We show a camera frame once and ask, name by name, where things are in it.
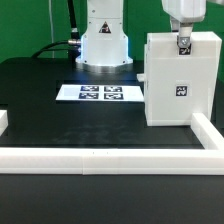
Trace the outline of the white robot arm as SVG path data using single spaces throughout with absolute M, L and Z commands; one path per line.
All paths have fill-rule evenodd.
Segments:
M 180 50 L 191 46 L 193 24 L 204 20 L 206 0 L 161 0 L 170 15 Z M 87 30 L 81 36 L 81 53 L 75 59 L 79 69 L 96 73 L 130 71 L 128 37 L 123 31 L 124 0 L 87 0 Z

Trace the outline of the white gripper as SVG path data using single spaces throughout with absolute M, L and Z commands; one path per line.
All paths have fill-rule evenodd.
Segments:
M 177 43 L 180 48 L 191 44 L 194 22 L 201 22 L 206 13 L 206 0 L 162 0 L 163 10 L 179 22 Z

